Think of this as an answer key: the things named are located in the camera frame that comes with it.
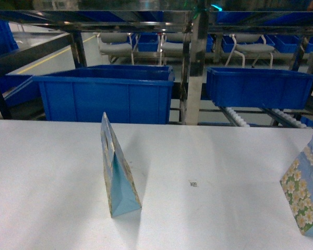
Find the plastic crate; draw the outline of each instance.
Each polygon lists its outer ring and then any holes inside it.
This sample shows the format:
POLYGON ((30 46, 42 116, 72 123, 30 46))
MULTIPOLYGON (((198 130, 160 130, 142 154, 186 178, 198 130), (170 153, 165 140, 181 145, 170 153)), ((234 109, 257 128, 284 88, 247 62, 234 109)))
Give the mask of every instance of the plastic crate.
POLYGON ((144 33, 141 34, 139 41, 138 41, 138 51, 151 51, 156 52, 158 51, 158 35, 156 33, 144 33))
POLYGON ((8 22, 0 20, 0 55, 18 49, 8 22))
POLYGON ((251 14, 252 12, 220 11, 217 15, 217 23, 237 23, 251 14))
POLYGON ((313 23, 313 12, 294 12, 281 17, 266 21, 263 25, 291 25, 291 24, 308 24, 313 23))
POLYGON ((313 121, 304 116, 301 117, 300 121, 301 123, 306 124, 308 127, 313 127, 313 121))
POLYGON ((311 37, 308 41, 307 48, 305 50, 306 53, 313 52, 313 37, 311 37))
POLYGON ((295 35, 269 35, 275 48, 280 53, 294 53, 297 49, 298 38, 295 35))
POLYGON ((139 11, 138 14, 143 18, 144 22, 163 21, 163 11, 139 11))
POLYGON ((167 72, 173 72, 173 67, 155 65, 95 65, 86 67, 86 69, 162 70, 167 72))
POLYGON ((216 106, 303 109, 313 74, 288 70, 208 68, 207 93, 216 106))
POLYGON ((124 22, 122 18, 119 18, 110 11, 77 11, 79 15, 85 16, 91 20, 97 22, 124 22))
POLYGON ((77 69, 33 79, 40 85, 47 120, 101 122, 103 112, 112 122, 169 120, 174 82, 164 79, 174 79, 171 71, 77 69))
POLYGON ((30 75, 7 75, 0 78, 1 93, 13 89, 5 96, 8 107, 31 101, 41 96, 37 83, 32 81, 30 75))
POLYGON ((213 45, 213 38, 212 36, 208 35, 206 52, 211 52, 212 45, 213 45))

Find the chair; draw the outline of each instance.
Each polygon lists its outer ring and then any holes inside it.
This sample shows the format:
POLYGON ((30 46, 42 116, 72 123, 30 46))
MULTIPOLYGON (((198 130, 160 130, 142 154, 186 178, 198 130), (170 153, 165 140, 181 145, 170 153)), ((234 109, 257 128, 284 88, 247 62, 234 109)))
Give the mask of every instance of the chair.
POLYGON ((111 56, 131 55, 132 65, 135 64, 134 51, 132 47, 132 37, 130 33, 112 33, 112 32, 99 33, 97 35, 97 38, 101 57, 103 57, 103 55, 111 56))
POLYGON ((162 34, 161 36, 161 52, 159 64, 166 65, 167 61, 165 54, 182 54, 183 52, 183 33, 167 33, 162 34))
POLYGON ((256 59, 251 65, 252 67, 254 67, 255 63, 260 57, 260 54, 269 53, 270 54, 270 68, 272 68, 272 61, 273 61, 272 52, 275 50, 275 48, 273 46, 267 45, 267 41, 264 35, 232 34, 230 35, 230 37, 234 41, 234 46, 230 53, 230 56, 227 59, 225 66, 228 65, 234 53, 242 56, 243 68, 245 67, 245 60, 246 60, 245 54, 258 54, 256 59), (257 42, 260 38, 262 38, 263 43, 254 43, 254 42, 257 42))

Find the stainless steel rack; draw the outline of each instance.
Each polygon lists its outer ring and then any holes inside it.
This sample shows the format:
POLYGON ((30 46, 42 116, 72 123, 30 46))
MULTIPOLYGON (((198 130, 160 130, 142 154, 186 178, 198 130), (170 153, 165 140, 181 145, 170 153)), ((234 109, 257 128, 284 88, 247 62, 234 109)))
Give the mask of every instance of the stainless steel rack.
MULTIPOLYGON (((313 1, 253 0, 33 0, 0 6, 0 19, 58 29, 70 34, 48 43, 0 57, 0 76, 70 45, 76 67, 86 66, 80 32, 183 32, 182 80, 179 83, 183 123, 197 124, 202 90, 202 74, 208 33, 216 35, 213 54, 222 56, 221 38, 230 33, 298 34, 297 51, 290 70, 298 70, 304 59, 308 37, 313 35, 313 1), (192 33, 189 51, 189 34, 192 33)), ((313 73, 313 57, 308 73, 313 73)), ((306 109, 313 112, 313 98, 306 109)), ((3 118, 11 114, 0 94, 3 118)))

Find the paper gift bag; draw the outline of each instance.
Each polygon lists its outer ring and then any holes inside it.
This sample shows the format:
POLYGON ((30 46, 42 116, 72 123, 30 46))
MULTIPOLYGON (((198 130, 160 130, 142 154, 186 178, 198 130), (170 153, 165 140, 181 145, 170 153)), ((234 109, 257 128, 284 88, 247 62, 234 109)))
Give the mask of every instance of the paper gift bag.
POLYGON ((106 113, 101 125, 103 173, 111 217, 141 208, 131 170, 106 113))
POLYGON ((313 236, 313 137, 280 182, 300 232, 313 236))

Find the white tabletop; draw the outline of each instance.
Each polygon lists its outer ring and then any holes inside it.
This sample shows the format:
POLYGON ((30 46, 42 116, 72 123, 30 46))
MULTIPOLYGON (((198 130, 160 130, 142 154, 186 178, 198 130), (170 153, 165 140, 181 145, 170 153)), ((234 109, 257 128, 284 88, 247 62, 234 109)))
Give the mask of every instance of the white tabletop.
POLYGON ((0 250, 313 249, 279 184, 313 130, 113 124, 142 210, 111 219, 100 126, 0 121, 0 250))

